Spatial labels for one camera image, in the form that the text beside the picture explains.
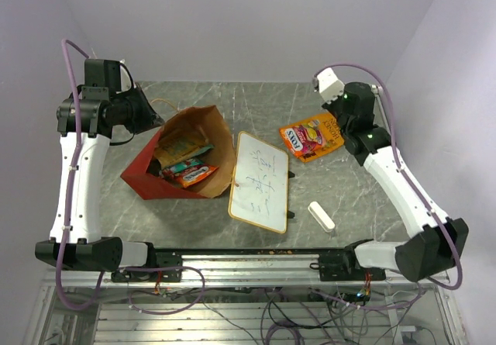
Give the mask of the orange honey snack bag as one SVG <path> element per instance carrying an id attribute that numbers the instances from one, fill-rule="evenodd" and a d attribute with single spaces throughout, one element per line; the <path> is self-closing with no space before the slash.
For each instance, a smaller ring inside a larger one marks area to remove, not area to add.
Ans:
<path id="1" fill-rule="evenodd" d="M 307 154 L 303 157 L 296 157 L 303 163 L 308 163 L 319 159 L 326 154 L 330 154 L 333 151 L 339 149 L 344 144 L 344 139 L 341 136 L 337 121 L 329 112 L 320 113 L 310 118 L 303 119 L 299 122 L 292 123 L 289 126 L 297 125 L 304 122 L 310 122 L 311 120 L 317 121 L 319 123 L 318 128 L 321 131 L 322 135 L 325 137 L 325 145 L 323 148 L 316 150 L 312 154 Z"/>

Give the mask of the orange white Fox's candy bag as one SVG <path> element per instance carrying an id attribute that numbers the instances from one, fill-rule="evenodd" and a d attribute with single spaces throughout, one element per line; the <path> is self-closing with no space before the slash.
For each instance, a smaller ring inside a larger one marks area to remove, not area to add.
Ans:
<path id="1" fill-rule="evenodd" d="M 318 122 L 299 123 L 280 128 L 279 133 L 286 147 L 296 156 L 303 157 L 324 147 L 326 140 L 318 128 Z"/>

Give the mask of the brown teal chips bag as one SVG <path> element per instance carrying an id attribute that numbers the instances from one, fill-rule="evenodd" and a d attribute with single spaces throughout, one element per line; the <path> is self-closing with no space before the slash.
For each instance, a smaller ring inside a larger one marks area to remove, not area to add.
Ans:
<path id="1" fill-rule="evenodd" d="M 162 136 L 153 151 L 162 169 L 202 155 L 215 146 L 200 131 L 176 129 Z"/>

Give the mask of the red Doritos bag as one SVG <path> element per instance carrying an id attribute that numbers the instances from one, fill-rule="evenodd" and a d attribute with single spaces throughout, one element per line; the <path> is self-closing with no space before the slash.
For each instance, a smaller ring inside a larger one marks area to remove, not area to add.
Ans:
<path id="1" fill-rule="evenodd" d="M 204 162 L 202 160 L 194 157 L 162 169 L 159 173 L 159 177 L 166 179 L 189 174 L 203 164 Z"/>

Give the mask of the red brown paper bag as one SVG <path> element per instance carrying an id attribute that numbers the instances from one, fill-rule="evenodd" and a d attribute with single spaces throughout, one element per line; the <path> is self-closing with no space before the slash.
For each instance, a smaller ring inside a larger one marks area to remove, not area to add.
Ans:
<path id="1" fill-rule="evenodd" d="M 122 172 L 144 200 L 215 198 L 231 184 L 236 153 L 214 105 L 189 107 L 167 120 Z"/>

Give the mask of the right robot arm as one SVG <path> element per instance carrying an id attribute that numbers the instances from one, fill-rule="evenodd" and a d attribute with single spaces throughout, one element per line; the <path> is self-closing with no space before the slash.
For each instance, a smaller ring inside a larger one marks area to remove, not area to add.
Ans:
<path id="1" fill-rule="evenodd" d="M 353 254 L 341 262 L 343 273 L 356 280 L 369 267 L 380 268 L 417 282 L 458 266 L 468 225 L 461 218 L 449 217 L 428 197 L 401 159 L 399 149 L 392 146 L 388 131 L 375 124 L 372 87 L 334 81 L 320 84 L 316 90 L 324 101 L 322 107 L 336 118 L 346 150 L 382 187 L 409 236 L 405 242 L 356 243 Z"/>

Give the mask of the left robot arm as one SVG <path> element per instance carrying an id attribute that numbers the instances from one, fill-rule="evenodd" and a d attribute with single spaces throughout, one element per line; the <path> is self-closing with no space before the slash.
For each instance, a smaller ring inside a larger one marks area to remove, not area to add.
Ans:
<path id="1" fill-rule="evenodd" d="M 103 164 L 114 144 L 114 127 L 123 126 L 135 136 L 163 122 L 123 62 L 84 62 L 84 84 L 57 109 L 60 194 L 50 236 L 36 244 L 38 260 L 72 271 L 116 271 L 130 266 L 141 281 L 157 274 L 158 262 L 149 255 L 150 244 L 102 234 L 99 204 Z"/>

